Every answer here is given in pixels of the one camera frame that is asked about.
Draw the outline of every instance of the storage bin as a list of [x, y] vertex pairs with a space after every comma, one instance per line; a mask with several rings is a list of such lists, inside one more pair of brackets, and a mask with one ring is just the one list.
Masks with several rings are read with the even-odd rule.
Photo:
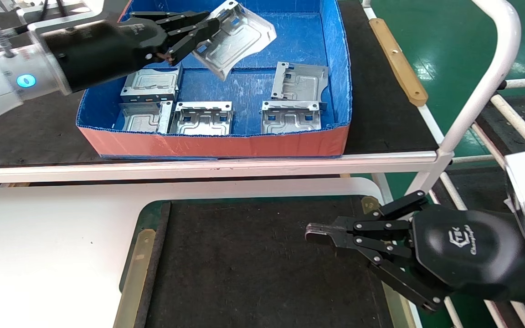
[[[132, 11], [213, 10], [220, 0], [132, 0]], [[88, 89], [77, 126], [94, 149], [108, 158], [241, 158], [341, 156], [352, 115], [350, 57], [337, 0], [244, 0], [243, 6], [275, 26], [277, 38], [248, 56], [223, 82], [192, 55], [181, 63], [178, 102], [231, 101], [235, 110], [230, 135], [187, 136], [122, 131], [119, 107], [125, 78]], [[271, 99], [277, 62], [329, 67], [329, 85], [321, 99], [321, 130], [260, 134], [261, 106]], [[167, 63], [146, 68], [171, 69]]]

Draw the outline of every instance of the blue indicator light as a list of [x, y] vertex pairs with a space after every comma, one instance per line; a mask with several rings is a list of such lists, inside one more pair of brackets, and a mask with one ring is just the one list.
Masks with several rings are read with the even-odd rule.
[[33, 87], [36, 83], [36, 78], [31, 74], [24, 74], [17, 77], [16, 81], [20, 87]]

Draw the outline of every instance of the green floor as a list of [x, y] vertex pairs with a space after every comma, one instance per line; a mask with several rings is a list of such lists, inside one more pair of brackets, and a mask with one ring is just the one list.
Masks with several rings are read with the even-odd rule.
[[[525, 0], [510, 0], [522, 25], [519, 54], [507, 79], [525, 78]], [[373, 0], [376, 16], [385, 19], [406, 58], [429, 94], [429, 106], [446, 133], [485, 73], [496, 45], [492, 20], [470, 0]], [[504, 95], [525, 89], [503, 91]], [[456, 156], [487, 154], [471, 131]], [[394, 197], [400, 197], [414, 174], [387, 174]], [[471, 297], [452, 298], [465, 328], [494, 327], [484, 304]], [[450, 327], [446, 312], [421, 315], [425, 328]]]

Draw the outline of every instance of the black work surface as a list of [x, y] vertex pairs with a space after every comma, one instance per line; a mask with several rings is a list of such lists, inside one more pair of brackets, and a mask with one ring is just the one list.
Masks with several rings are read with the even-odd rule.
[[[436, 150], [418, 109], [398, 85], [361, 4], [339, 3], [350, 48], [354, 108], [345, 153]], [[1, 27], [17, 25], [15, 13], [0, 13]], [[26, 44], [27, 37], [13, 40], [14, 46]], [[77, 129], [81, 97], [81, 92], [69, 96], [56, 92], [0, 116], [0, 167], [125, 162], [100, 158]]]
[[304, 240], [361, 210], [358, 196], [173, 202], [145, 328], [391, 328], [359, 255]]
[[[504, 96], [504, 99], [525, 120], [525, 95]], [[525, 151], [525, 140], [512, 125], [508, 125], [508, 121], [491, 102], [488, 102], [475, 121], [502, 154]]]

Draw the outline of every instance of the sheet metal part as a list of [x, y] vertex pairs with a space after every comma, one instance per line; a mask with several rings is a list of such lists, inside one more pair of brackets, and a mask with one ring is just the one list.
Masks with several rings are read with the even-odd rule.
[[157, 126], [158, 133], [169, 133], [169, 128], [171, 127], [171, 121], [173, 120], [173, 102], [166, 101], [160, 102], [159, 107], [159, 122]]
[[159, 125], [159, 103], [140, 102], [119, 104], [125, 116], [123, 131], [155, 132]]
[[321, 129], [319, 102], [269, 100], [262, 103], [261, 133], [289, 133]]
[[237, 62], [277, 38], [271, 23], [234, 0], [221, 4], [207, 19], [215, 17], [221, 22], [220, 31], [192, 54], [223, 81]]
[[232, 116], [232, 102], [178, 102], [170, 133], [228, 135]]
[[321, 102], [329, 82], [329, 67], [277, 63], [271, 98]]
[[129, 74], [121, 90], [125, 103], [175, 101], [180, 89], [182, 68], [161, 72], [154, 69], [141, 69]]

